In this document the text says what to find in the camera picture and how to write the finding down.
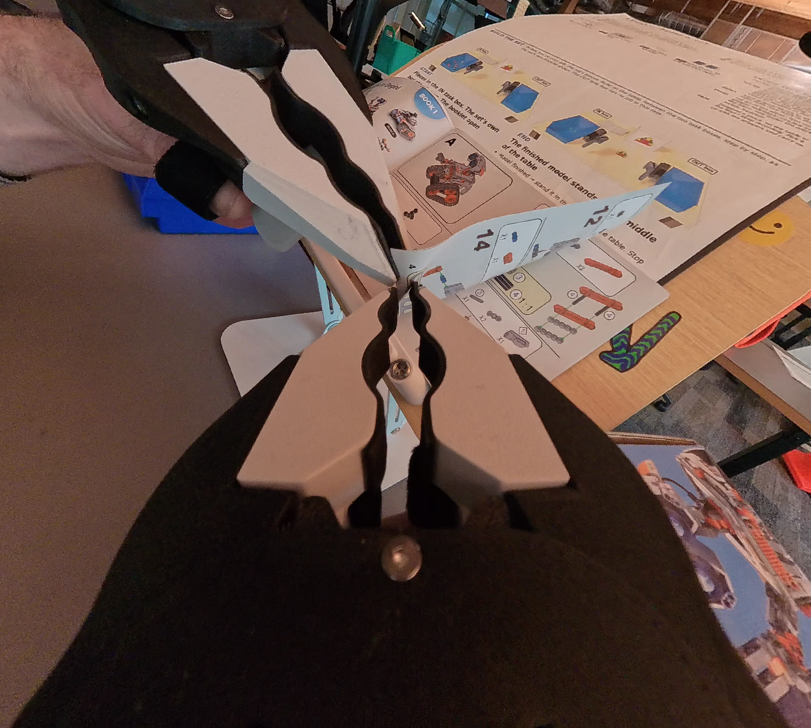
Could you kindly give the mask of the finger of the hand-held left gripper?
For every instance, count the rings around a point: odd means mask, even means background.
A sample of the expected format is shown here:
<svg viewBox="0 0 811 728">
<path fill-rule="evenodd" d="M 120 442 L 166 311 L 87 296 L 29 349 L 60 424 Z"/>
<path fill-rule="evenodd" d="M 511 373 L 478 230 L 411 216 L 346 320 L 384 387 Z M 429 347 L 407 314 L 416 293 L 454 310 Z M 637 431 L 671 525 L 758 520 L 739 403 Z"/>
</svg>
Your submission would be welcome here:
<svg viewBox="0 0 811 728">
<path fill-rule="evenodd" d="M 350 88 L 315 49 L 290 49 L 269 73 L 284 132 L 324 166 L 336 194 L 357 207 L 386 250 L 403 250 L 399 206 L 368 106 L 351 69 Z"/>
<path fill-rule="evenodd" d="M 208 60 L 164 68 L 246 156 L 242 186 L 254 205 L 356 271 L 386 286 L 396 283 L 372 220 L 341 197 L 327 168 L 286 135 L 271 96 L 254 77 Z"/>
</svg>

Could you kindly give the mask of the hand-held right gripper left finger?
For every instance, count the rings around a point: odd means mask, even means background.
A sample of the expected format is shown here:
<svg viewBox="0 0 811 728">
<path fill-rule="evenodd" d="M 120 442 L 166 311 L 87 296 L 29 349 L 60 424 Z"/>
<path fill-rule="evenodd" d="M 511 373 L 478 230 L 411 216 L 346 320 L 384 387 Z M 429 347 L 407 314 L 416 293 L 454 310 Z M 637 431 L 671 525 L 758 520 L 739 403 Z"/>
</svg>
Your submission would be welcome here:
<svg viewBox="0 0 811 728">
<path fill-rule="evenodd" d="M 302 352 L 238 473 L 242 486 L 322 497 L 340 524 L 380 526 L 387 436 L 378 386 L 397 315 L 391 288 Z"/>
</svg>

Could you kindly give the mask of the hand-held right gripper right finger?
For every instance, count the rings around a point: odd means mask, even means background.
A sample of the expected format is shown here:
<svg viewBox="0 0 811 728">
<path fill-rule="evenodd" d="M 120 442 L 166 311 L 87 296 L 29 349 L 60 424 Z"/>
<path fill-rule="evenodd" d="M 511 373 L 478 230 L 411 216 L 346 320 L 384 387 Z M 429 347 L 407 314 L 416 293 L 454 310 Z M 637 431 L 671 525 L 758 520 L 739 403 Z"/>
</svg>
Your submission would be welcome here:
<svg viewBox="0 0 811 728">
<path fill-rule="evenodd" d="M 567 486 L 569 472 L 509 355 L 425 288 L 411 285 L 410 296 L 429 385 L 407 479 L 411 523 L 455 528 L 489 498 Z"/>
</svg>

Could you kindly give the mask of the white desk stand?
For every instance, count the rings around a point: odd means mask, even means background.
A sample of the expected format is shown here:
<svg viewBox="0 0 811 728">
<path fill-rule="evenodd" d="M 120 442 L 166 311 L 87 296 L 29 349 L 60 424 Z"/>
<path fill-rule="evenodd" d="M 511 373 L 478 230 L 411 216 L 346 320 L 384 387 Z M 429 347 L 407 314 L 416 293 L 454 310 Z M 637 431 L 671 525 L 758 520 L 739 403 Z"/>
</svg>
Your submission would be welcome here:
<svg viewBox="0 0 811 728">
<path fill-rule="evenodd" d="M 344 317 L 337 298 L 316 270 L 321 310 L 299 315 L 252 318 L 233 323 L 220 342 L 241 396 L 246 395 L 284 358 L 299 354 Z M 388 439 L 387 470 L 383 490 L 404 486 L 411 453 L 418 436 L 384 381 L 379 391 L 385 402 Z"/>
</svg>

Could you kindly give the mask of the white instruction booklet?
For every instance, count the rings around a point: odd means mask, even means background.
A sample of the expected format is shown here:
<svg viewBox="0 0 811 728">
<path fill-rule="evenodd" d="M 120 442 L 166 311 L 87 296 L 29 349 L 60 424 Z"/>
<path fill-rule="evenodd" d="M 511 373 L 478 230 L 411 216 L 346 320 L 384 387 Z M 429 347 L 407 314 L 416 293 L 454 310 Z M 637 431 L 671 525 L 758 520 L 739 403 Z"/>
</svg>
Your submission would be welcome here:
<svg viewBox="0 0 811 728">
<path fill-rule="evenodd" d="M 608 233 L 651 204 L 637 193 L 577 209 L 547 162 L 516 134 L 493 144 L 488 122 L 416 80 L 366 90 L 418 280 L 509 353 L 555 378 L 668 298 Z"/>
</svg>

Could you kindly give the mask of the blue plastic bin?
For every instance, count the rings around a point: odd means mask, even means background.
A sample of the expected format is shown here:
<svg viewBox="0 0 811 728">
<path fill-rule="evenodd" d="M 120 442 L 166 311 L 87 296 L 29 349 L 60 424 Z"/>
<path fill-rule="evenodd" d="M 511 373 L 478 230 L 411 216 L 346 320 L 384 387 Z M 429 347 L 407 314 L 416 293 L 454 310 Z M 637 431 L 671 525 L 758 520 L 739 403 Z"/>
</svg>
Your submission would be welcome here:
<svg viewBox="0 0 811 728">
<path fill-rule="evenodd" d="M 156 223 L 162 234 L 257 235 L 254 226 L 231 228 L 205 220 L 163 190 L 152 177 L 122 174 L 140 214 Z"/>
</svg>

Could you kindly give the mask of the blue cardboard kit box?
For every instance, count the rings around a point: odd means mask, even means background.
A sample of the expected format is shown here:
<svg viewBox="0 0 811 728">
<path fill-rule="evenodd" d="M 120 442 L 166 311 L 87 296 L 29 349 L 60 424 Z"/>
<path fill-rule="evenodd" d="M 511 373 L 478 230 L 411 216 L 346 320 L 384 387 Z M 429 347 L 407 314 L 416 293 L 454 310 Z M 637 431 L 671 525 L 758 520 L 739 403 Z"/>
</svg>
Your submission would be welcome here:
<svg viewBox="0 0 811 728">
<path fill-rule="evenodd" d="M 810 583 L 703 447 L 611 433 L 658 497 L 710 606 L 789 726 L 810 726 Z"/>
</svg>

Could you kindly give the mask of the large task instruction sheet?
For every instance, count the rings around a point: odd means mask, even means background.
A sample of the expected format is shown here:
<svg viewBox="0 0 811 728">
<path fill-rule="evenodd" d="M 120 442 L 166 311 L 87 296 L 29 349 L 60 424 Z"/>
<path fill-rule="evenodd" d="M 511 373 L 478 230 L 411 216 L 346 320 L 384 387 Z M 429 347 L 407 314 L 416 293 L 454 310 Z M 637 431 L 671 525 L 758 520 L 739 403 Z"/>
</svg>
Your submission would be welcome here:
<svg viewBox="0 0 811 728">
<path fill-rule="evenodd" d="M 400 71 L 438 98 L 461 145 L 395 136 L 400 183 L 425 204 L 422 246 L 480 216 L 659 190 L 610 245 L 674 277 L 749 220 L 809 187 L 809 75 L 628 15 L 510 19 Z"/>
</svg>

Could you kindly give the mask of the person's left hand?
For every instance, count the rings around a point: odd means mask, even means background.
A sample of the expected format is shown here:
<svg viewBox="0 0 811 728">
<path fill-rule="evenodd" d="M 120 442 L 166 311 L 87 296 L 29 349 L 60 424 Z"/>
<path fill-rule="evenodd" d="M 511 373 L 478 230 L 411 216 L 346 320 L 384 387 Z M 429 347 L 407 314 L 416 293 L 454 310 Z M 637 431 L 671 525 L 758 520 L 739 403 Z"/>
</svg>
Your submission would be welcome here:
<svg viewBox="0 0 811 728">
<path fill-rule="evenodd" d="M 86 45 L 61 20 L 2 15 L 3 185 L 93 163 L 152 177 L 174 144 L 117 103 Z"/>
</svg>

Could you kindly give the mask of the green bin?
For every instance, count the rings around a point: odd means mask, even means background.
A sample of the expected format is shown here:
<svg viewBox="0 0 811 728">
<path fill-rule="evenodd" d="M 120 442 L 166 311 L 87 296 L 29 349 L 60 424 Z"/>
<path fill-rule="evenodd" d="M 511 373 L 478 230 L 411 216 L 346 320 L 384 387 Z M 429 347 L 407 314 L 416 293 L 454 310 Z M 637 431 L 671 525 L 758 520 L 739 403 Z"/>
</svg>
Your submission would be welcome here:
<svg viewBox="0 0 811 728">
<path fill-rule="evenodd" d="M 412 62 L 420 52 L 412 45 L 400 41 L 392 25 L 380 33 L 373 67 L 383 74 L 393 74 Z"/>
</svg>

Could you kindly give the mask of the white background table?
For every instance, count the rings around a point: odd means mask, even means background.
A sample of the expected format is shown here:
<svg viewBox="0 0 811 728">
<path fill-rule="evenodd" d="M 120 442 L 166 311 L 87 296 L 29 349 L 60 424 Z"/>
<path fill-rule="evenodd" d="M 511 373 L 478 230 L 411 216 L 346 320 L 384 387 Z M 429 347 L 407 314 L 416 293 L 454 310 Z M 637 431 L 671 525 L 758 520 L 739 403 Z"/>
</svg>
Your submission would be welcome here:
<svg viewBox="0 0 811 728">
<path fill-rule="evenodd" d="M 810 389 L 791 377 L 767 340 L 729 348 L 715 361 L 797 427 L 810 432 Z"/>
</svg>

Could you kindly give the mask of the orange chair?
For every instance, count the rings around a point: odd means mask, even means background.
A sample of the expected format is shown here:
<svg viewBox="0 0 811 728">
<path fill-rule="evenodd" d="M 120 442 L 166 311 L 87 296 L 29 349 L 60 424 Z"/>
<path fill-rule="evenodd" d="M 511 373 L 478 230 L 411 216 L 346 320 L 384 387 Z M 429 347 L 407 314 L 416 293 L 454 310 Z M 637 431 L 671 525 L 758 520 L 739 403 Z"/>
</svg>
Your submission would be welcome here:
<svg viewBox="0 0 811 728">
<path fill-rule="evenodd" d="M 753 345 L 756 345 L 756 344 L 764 341 L 765 339 L 767 339 L 769 336 L 771 336 L 776 331 L 779 322 L 784 317 L 786 317 L 786 315 L 788 315 L 792 311 L 795 311 L 795 310 L 799 309 L 799 307 L 802 304 L 804 304 L 806 301 L 808 301 L 809 298 L 810 298 L 810 291 L 807 292 L 804 296 L 802 296 L 796 303 L 794 303 L 791 306 L 788 306 L 788 307 L 784 308 L 783 310 L 778 312 L 774 317 L 767 320 L 762 326 L 760 326 L 759 328 L 756 328 L 749 335 L 747 335 L 746 337 L 744 337 L 741 340 L 739 340 L 738 342 L 736 342 L 733 347 L 734 348 L 747 348 L 747 347 L 751 347 Z"/>
</svg>

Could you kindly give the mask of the yellow smiley sticker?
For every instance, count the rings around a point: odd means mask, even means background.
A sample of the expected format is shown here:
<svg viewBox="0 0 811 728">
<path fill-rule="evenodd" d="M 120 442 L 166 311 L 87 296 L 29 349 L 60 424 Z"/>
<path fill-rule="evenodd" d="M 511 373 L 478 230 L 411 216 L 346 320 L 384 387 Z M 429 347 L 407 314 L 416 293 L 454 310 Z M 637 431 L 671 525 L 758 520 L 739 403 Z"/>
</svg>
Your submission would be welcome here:
<svg viewBox="0 0 811 728">
<path fill-rule="evenodd" d="M 738 238 L 759 247 L 774 247 L 785 243 L 794 235 L 792 217 L 782 210 L 768 212 L 748 225 Z"/>
</svg>

